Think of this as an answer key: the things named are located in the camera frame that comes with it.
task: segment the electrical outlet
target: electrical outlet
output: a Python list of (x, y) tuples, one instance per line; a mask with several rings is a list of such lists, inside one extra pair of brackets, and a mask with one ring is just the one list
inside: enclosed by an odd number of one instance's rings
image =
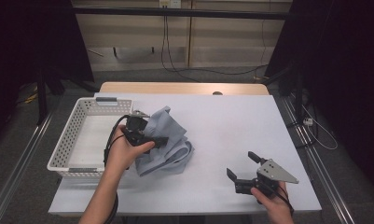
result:
[(159, 7), (170, 7), (170, 0), (159, 0)]
[(181, 0), (171, 0), (170, 7), (171, 8), (181, 8)]

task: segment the white tabletop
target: white tabletop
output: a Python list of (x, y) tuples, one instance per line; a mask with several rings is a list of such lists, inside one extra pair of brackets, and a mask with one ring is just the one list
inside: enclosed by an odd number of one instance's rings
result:
[[(133, 100), (134, 109), (153, 114), (168, 105), (195, 147), (181, 175), (153, 173), (139, 177), (134, 166), (118, 186), (118, 213), (130, 216), (251, 214), (265, 211), (254, 196), (236, 194), (227, 168), (239, 178), (256, 177), (254, 151), (274, 159), (295, 176), (287, 184), (295, 210), (321, 210), (297, 151), (272, 96), (96, 93)], [(98, 180), (63, 179), (51, 214), (81, 215)]]

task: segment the hand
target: hand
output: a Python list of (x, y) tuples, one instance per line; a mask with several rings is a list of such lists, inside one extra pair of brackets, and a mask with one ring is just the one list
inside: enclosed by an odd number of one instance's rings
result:
[(116, 128), (116, 131), (114, 133), (114, 137), (112, 140), (114, 143), (111, 146), (105, 170), (109, 169), (109, 170), (123, 172), (129, 166), (132, 165), (132, 163), (134, 162), (134, 160), (137, 158), (138, 155), (148, 151), (155, 145), (154, 142), (147, 142), (138, 147), (133, 147), (128, 142), (125, 136), (117, 139), (117, 137), (123, 135), (122, 130), (124, 128), (125, 128), (125, 125), (119, 125)]
[[(284, 182), (279, 182), (280, 188), (286, 192)], [(280, 188), (277, 188), (277, 192), (283, 197), (287, 198), (287, 195)], [(272, 199), (266, 197), (259, 189), (251, 188), (251, 193), (259, 200), (268, 210), (268, 216), (271, 224), (293, 224), (294, 220), (291, 217), (290, 208), (288, 205), (275, 196)]]

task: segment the white plastic basket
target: white plastic basket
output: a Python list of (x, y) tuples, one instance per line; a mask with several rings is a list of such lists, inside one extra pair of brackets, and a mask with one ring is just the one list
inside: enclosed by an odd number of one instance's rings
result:
[(117, 120), (132, 112), (132, 100), (81, 98), (76, 102), (48, 169), (69, 178), (96, 178), (104, 171), (104, 148)]

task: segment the gray fabric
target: gray fabric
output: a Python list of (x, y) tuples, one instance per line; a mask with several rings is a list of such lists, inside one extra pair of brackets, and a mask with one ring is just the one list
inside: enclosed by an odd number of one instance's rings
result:
[(139, 176), (147, 175), (157, 170), (169, 175), (177, 175), (184, 169), (192, 156), (194, 147), (184, 134), (187, 132), (169, 114), (170, 108), (163, 107), (149, 118), (144, 129), (148, 137), (169, 137), (166, 146), (152, 148), (149, 154), (140, 155), (136, 161)]

